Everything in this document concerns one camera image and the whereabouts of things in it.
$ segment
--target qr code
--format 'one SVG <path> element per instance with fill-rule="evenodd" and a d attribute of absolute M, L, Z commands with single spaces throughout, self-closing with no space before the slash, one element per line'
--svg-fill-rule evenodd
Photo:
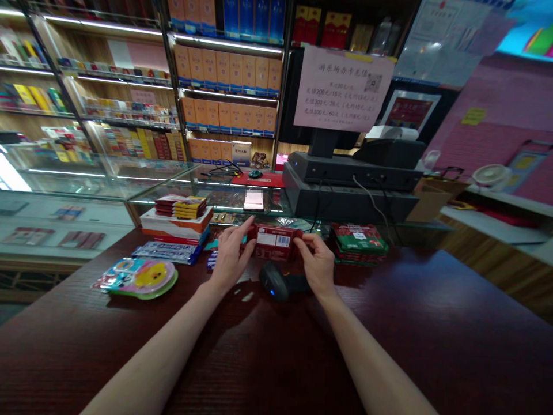
<path fill-rule="evenodd" d="M 373 74 L 367 75 L 365 92 L 378 92 L 381 82 L 382 82 L 382 75 L 373 75 Z"/>

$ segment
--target black monitor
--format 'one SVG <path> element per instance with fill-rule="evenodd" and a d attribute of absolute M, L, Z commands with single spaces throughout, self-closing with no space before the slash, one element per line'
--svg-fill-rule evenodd
<path fill-rule="evenodd" d="M 332 157 L 335 148 L 350 150 L 354 147 L 359 133 L 354 131 L 340 131 L 328 129 L 316 129 L 294 125 L 296 116 L 296 103 L 300 89 L 301 65 L 304 61 L 304 50 L 295 49 L 290 52 L 288 59 L 288 79 L 286 80 L 285 97 L 286 105 L 282 109 L 281 133 L 279 141 L 292 144 L 314 144 L 312 138 L 318 136 L 317 148 L 320 150 L 319 157 Z"/>

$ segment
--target small fan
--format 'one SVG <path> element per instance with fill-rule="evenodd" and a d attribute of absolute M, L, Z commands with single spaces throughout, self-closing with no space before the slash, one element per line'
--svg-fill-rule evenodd
<path fill-rule="evenodd" d="M 473 180 L 491 191 L 502 191 L 509 182 L 512 171 L 502 164 L 489 164 L 480 167 L 472 174 Z"/>

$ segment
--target barcode scanner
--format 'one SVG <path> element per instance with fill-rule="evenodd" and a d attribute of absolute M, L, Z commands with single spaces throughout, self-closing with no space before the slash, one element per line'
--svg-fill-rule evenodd
<path fill-rule="evenodd" d="M 283 275 L 273 261 L 267 261 L 259 271 L 259 281 L 265 291 L 279 303 L 288 301 L 294 293 L 310 292 L 305 275 Z"/>

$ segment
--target hand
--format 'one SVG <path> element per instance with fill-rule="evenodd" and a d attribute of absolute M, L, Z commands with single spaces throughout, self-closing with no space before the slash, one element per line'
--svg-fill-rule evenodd
<path fill-rule="evenodd" d="M 320 300 L 335 295 L 334 254 L 322 238 L 314 233 L 305 233 L 303 240 L 294 238 L 294 243 L 304 259 L 305 276 L 315 296 Z"/>
<path fill-rule="evenodd" d="M 217 262 L 213 269 L 210 281 L 217 284 L 226 293 L 232 288 L 236 281 L 242 276 L 253 249 L 257 243 L 257 239 L 252 239 L 244 248 L 244 252 L 240 255 L 240 246 L 242 239 L 248 232 L 249 227 L 253 223 L 253 215 L 240 227 L 230 227 L 225 229 L 219 236 L 219 254 Z"/>

